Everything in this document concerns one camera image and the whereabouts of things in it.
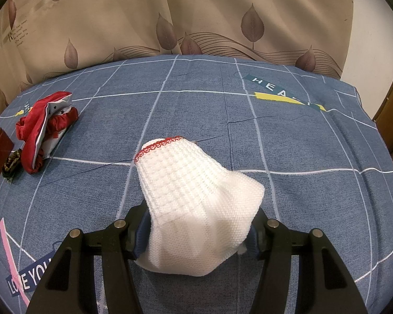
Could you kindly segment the black patterned cloth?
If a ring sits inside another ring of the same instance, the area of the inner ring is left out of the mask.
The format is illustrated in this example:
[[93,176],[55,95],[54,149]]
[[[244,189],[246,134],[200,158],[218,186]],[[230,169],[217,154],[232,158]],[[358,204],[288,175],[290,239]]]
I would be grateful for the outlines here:
[[2,167],[3,178],[8,182],[12,182],[13,179],[23,170],[21,154],[21,149],[11,152]]

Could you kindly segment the white knitted sock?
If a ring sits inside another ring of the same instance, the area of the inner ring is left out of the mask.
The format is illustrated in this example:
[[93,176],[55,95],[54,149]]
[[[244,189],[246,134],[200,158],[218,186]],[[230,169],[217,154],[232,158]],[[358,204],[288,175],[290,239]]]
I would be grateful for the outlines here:
[[151,220],[140,267],[205,276],[238,251],[262,203],[261,183],[181,136],[145,143],[135,166]]

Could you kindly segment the red and white cloth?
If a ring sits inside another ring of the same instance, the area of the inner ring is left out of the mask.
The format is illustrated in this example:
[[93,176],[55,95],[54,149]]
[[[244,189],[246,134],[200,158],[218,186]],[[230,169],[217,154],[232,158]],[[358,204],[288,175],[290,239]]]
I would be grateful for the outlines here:
[[21,162],[25,172],[35,174],[50,157],[67,129],[79,118],[72,105],[72,92],[55,92],[37,101],[30,112],[20,118],[15,130],[25,145]]

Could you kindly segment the blue grid tablecloth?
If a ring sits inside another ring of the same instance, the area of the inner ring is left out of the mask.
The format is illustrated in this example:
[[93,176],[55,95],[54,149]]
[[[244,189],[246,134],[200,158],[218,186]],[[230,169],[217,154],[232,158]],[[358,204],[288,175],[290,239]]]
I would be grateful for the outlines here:
[[288,228],[320,228],[369,313],[393,298],[393,160],[354,87],[295,67],[163,55],[70,72],[28,89],[0,114],[72,93],[79,120],[37,174],[0,179],[0,300],[24,313],[72,228],[105,228],[140,203],[133,157],[181,135],[265,186],[263,210]]

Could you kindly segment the beige leaf print curtain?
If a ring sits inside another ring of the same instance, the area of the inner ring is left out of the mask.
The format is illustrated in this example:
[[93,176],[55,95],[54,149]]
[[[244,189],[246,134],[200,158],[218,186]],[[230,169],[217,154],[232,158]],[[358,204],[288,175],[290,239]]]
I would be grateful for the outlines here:
[[341,77],[353,0],[5,0],[0,114],[35,84],[164,54],[293,65]]

